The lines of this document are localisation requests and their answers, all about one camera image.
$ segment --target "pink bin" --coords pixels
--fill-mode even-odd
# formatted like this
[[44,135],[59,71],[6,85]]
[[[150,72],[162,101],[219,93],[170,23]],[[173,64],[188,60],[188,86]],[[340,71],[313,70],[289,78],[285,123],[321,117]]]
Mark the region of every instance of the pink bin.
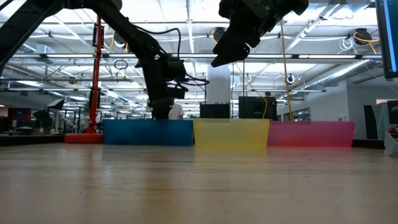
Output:
[[268,146],[276,147],[351,147],[353,122],[272,121]]

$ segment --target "warehouse ceiling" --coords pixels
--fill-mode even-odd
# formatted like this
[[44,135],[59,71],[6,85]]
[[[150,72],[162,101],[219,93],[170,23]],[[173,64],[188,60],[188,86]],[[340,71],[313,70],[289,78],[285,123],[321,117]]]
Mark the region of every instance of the warehouse ceiling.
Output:
[[[0,12],[0,23],[3,24],[23,0],[15,0]],[[147,30],[164,31],[177,27],[182,33],[181,54],[211,54],[215,46],[212,32],[216,27],[228,27],[228,20],[218,15],[219,1],[215,0],[124,0],[121,12],[129,20]],[[333,14],[320,19],[325,10],[334,9]],[[40,78],[50,77],[51,82],[39,82],[40,85],[59,89],[62,88],[87,88],[93,71],[93,59],[90,55],[94,48],[91,46],[93,36],[93,24],[96,14],[89,9],[63,10],[58,14],[47,18],[42,25],[25,43],[18,55],[9,62],[7,71],[3,78]],[[114,31],[105,25],[106,50],[110,54],[125,54],[124,47],[118,47],[113,43]],[[309,55],[347,55],[347,54],[373,54],[369,45],[351,46],[346,40],[348,34],[353,34],[355,29],[366,28],[374,39],[378,39],[376,10],[371,1],[355,0],[348,1],[347,5],[337,7],[328,6],[327,1],[310,1],[310,7],[298,16],[291,12],[284,18],[284,35],[287,46],[287,54]],[[262,38],[261,44],[251,50],[252,54],[264,55],[282,53],[282,39],[280,35],[280,24]],[[168,53],[177,52],[177,33],[156,35],[155,38]],[[28,53],[53,53],[69,54],[69,57],[52,58],[50,60],[37,60],[24,58],[21,55]],[[76,58],[76,54],[88,54],[87,58]],[[116,58],[104,60],[101,66],[100,77],[103,88],[111,89],[144,89],[145,82],[142,72],[134,68],[137,60],[126,58],[128,63],[126,70],[119,71],[114,67]],[[207,65],[211,59],[189,58],[185,65],[187,72],[197,77],[205,77]],[[287,71],[293,74],[296,82],[310,82],[314,78],[346,62],[338,57],[328,60],[288,60]],[[229,65],[235,75],[243,69],[243,63]],[[248,59],[245,63],[245,72],[254,88],[281,89],[284,85],[284,64],[279,59]],[[86,82],[59,82],[57,80],[67,78],[87,79]],[[11,83],[13,87],[25,85],[27,88],[35,87],[23,82]],[[67,91],[56,91],[63,95],[69,95]],[[145,93],[139,91],[119,91],[117,94],[127,100],[145,100]],[[204,92],[194,91],[188,98],[204,98]]]

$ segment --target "security camera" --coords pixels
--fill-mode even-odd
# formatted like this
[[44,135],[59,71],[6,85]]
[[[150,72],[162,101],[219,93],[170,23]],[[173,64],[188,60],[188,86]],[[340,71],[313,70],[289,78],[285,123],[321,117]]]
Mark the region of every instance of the security camera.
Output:
[[292,74],[290,74],[290,75],[287,77],[287,83],[288,83],[289,85],[292,85],[292,84],[294,83],[294,80],[295,80],[295,78],[294,78],[294,76],[293,76]]

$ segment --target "yellow bin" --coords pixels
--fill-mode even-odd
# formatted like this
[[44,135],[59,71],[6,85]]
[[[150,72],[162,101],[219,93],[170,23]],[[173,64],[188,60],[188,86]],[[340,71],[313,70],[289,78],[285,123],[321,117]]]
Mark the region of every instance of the yellow bin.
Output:
[[268,119],[195,119],[197,149],[265,149]]

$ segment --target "red pole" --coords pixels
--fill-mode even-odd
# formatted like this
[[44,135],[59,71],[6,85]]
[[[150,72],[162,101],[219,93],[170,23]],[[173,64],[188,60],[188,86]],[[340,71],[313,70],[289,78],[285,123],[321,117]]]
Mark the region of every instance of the red pole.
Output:
[[96,57],[94,60],[94,69],[93,69],[93,94],[91,99],[91,108],[90,108],[90,125],[87,129],[88,134],[95,133],[96,126],[96,114],[97,114],[97,100],[98,100],[98,80],[100,77],[100,61],[101,61],[101,48],[102,48],[102,27],[101,27],[101,18],[97,16],[97,47],[96,47]]

